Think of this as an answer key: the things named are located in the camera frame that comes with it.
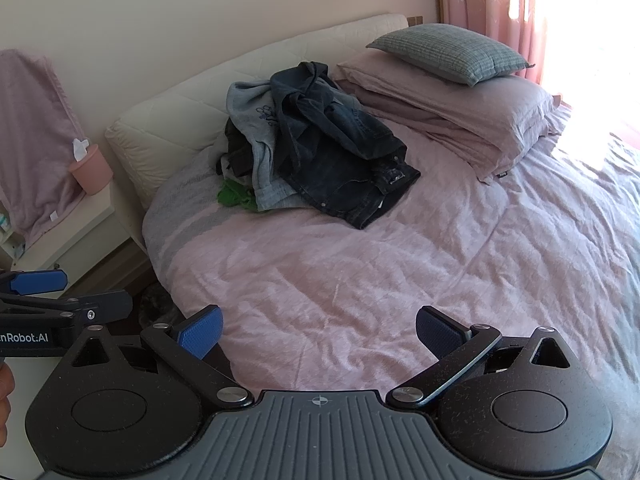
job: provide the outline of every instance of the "black garment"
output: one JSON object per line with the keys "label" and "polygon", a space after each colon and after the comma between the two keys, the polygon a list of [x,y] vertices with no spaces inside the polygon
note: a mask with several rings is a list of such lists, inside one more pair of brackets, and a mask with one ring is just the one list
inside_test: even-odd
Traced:
{"label": "black garment", "polygon": [[327,65],[302,62],[271,77],[280,135],[274,167],[305,201],[363,229],[418,179],[406,146],[375,117],[334,100]]}
{"label": "black garment", "polygon": [[[225,137],[228,143],[226,149],[226,160],[231,167],[232,173],[237,176],[252,174],[254,170],[254,152],[246,137],[231,122],[231,118],[226,120]],[[222,175],[222,162],[216,163],[216,173]]]}

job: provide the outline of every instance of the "human hand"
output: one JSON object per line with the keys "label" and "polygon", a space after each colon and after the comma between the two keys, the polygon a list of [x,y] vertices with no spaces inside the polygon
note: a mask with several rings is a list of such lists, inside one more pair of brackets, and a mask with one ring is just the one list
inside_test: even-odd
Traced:
{"label": "human hand", "polygon": [[14,390],[14,376],[9,365],[0,363],[0,447],[6,443],[6,421],[11,412],[7,396]]}

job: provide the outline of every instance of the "pink blanket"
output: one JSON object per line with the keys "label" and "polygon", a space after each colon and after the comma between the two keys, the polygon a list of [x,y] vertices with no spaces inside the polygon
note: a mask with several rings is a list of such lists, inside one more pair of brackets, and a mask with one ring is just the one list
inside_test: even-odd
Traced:
{"label": "pink blanket", "polygon": [[[640,152],[607,136],[589,159],[543,138],[488,186],[443,146],[385,123],[422,177],[364,231],[314,210],[225,210],[211,187],[208,198],[191,190],[169,203],[194,161],[161,188],[145,219],[162,284],[187,316],[222,307],[222,348],[254,392],[376,388],[384,396],[435,361],[415,335],[424,304],[505,335],[554,326],[614,417],[599,471],[638,478]],[[197,213],[185,214],[195,203]],[[167,222],[172,232],[160,237]]]}
{"label": "pink blanket", "polygon": [[84,133],[49,60],[0,51],[0,202],[27,247],[84,196],[66,170],[74,138]]}

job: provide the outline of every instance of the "metal bolt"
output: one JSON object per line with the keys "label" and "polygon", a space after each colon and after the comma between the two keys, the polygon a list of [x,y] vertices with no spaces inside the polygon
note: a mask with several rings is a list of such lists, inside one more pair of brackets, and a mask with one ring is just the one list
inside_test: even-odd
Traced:
{"label": "metal bolt", "polygon": [[248,396],[249,392],[238,386],[228,386],[218,390],[218,398],[222,400],[222,402],[228,402],[229,404],[243,402]]}
{"label": "metal bolt", "polygon": [[391,392],[391,395],[395,400],[399,402],[406,402],[407,404],[411,404],[413,402],[419,402],[424,397],[424,393],[422,390],[418,388],[414,388],[412,386],[403,386],[401,388],[396,388]]}

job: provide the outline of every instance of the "wrinkled duvet cover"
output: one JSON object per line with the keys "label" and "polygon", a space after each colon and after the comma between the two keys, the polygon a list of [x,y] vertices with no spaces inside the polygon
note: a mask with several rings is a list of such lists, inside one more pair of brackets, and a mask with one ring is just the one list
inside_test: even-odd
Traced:
{"label": "wrinkled duvet cover", "polygon": [[509,336],[556,327],[614,418],[598,470],[640,478],[640,152],[572,120],[487,185],[440,144],[385,123],[422,177],[363,231],[311,209],[225,208],[214,151],[200,152],[144,222],[175,303],[187,316],[222,308],[220,345],[254,393],[384,396],[435,361],[415,335],[424,304]]}

